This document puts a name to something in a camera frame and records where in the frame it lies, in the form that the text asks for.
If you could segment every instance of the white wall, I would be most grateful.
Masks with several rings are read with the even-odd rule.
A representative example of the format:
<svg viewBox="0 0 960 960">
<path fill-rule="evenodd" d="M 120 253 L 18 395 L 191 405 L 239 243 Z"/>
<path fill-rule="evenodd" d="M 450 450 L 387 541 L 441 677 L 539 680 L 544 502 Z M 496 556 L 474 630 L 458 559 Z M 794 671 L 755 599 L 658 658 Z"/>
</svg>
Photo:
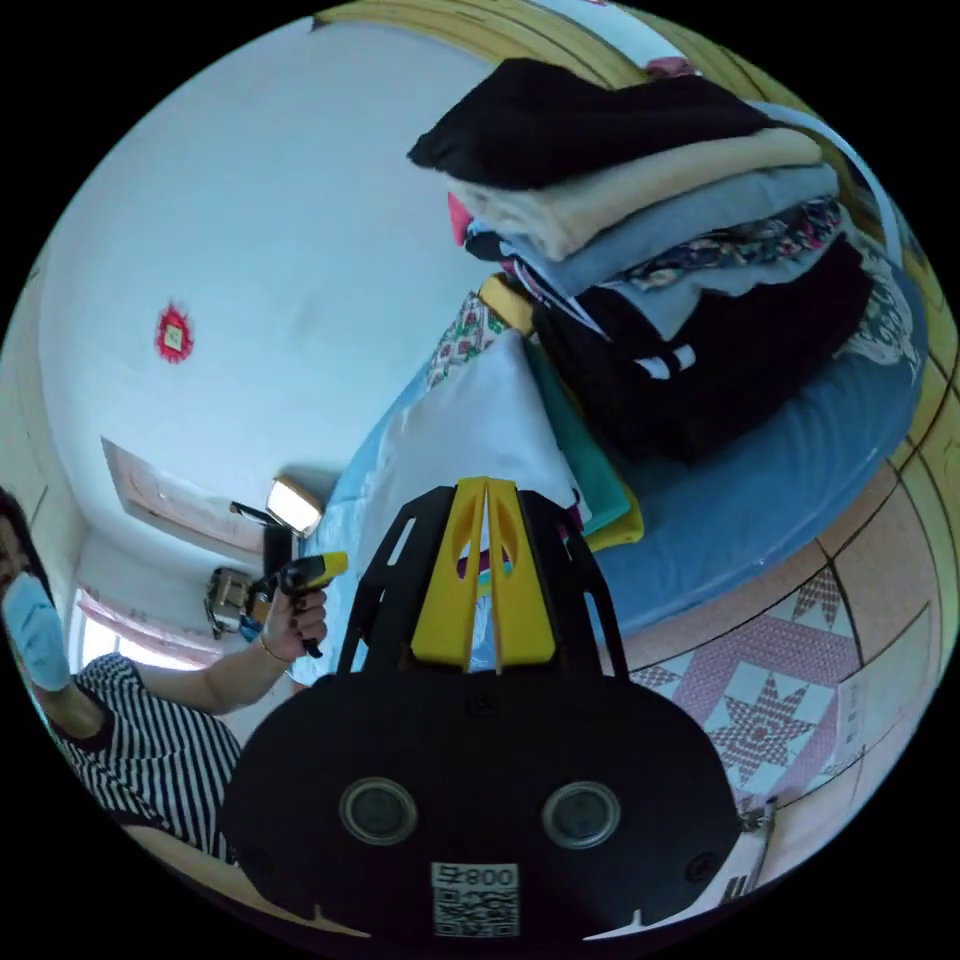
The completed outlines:
<svg viewBox="0 0 960 960">
<path fill-rule="evenodd" d="M 366 25 L 284 27 L 134 128 L 50 242 L 41 361 L 53 436 L 91 523 L 203 579 L 222 562 L 128 517 L 101 436 L 260 506 L 297 465 L 334 475 L 491 272 L 452 242 L 406 152 L 490 70 Z M 193 356 L 156 356 L 170 300 Z"/>
<path fill-rule="evenodd" d="M 0 484 L 20 501 L 53 598 L 69 618 L 88 524 L 51 437 L 38 354 L 45 253 L 17 302 L 0 356 Z"/>
<path fill-rule="evenodd" d="M 77 578 L 115 600 L 172 626 L 207 630 L 206 581 L 178 575 L 117 547 L 91 531 L 83 544 Z"/>
</svg>

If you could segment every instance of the sticker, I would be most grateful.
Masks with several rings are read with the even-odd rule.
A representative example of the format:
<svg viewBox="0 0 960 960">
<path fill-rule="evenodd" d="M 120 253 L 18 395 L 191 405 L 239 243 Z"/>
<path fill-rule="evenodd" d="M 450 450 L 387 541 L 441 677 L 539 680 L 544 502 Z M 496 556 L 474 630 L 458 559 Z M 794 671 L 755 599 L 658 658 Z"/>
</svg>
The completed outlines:
<svg viewBox="0 0 960 960">
<path fill-rule="evenodd" d="M 520 871 L 515 863 L 434 863 L 430 879 L 435 936 L 520 936 Z"/>
<path fill-rule="evenodd" d="M 193 351 L 193 334 L 186 311 L 170 304 L 157 324 L 154 338 L 157 352 L 168 363 L 181 363 Z"/>
</svg>

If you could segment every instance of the hand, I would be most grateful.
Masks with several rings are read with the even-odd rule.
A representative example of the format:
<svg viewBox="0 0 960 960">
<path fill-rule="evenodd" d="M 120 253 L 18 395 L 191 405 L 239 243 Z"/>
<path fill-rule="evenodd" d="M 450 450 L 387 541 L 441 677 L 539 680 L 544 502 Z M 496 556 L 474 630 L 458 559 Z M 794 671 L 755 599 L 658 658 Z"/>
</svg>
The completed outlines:
<svg viewBox="0 0 960 960">
<path fill-rule="evenodd" d="M 277 590 L 270 604 L 261 639 L 279 660 L 291 663 L 306 654 L 304 641 L 320 643 L 327 635 L 327 595 L 322 590 L 288 597 Z"/>
</svg>

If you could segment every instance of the camera lens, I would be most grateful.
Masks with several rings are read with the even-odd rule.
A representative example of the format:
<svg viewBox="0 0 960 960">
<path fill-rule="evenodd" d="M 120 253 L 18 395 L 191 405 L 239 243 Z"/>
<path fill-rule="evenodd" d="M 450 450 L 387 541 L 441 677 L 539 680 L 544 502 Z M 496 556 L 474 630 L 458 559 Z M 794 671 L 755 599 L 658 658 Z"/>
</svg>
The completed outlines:
<svg viewBox="0 0 960 960">
<path fill-rule="evenodd" d="M 340 801 L 340 817 L 358 840 L 390 846 L 405 840 L 417 824 L 413 797 L 398 783 L 369 777 L 351 784 Z"/>
<path fill-rule="evenodd" d="M 577 782 L 554 791 L 543 807 L 543 828 L 557 846 L 585 850 L 607 840 L 620 822 L 620 802 L 599 783 Z"/>
</svg>

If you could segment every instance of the qr code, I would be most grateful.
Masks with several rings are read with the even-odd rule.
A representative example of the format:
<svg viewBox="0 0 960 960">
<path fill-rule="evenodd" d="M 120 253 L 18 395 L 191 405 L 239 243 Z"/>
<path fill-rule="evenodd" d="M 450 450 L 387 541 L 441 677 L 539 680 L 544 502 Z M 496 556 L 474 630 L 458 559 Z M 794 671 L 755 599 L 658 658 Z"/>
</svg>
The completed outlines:
<svg viewBox="0 0 960 960">
<path fill-rule="evenodd" d="M 436 936 L 520 936 L 515 863 L 435 863 L 431 879 Z"/>
</svg>

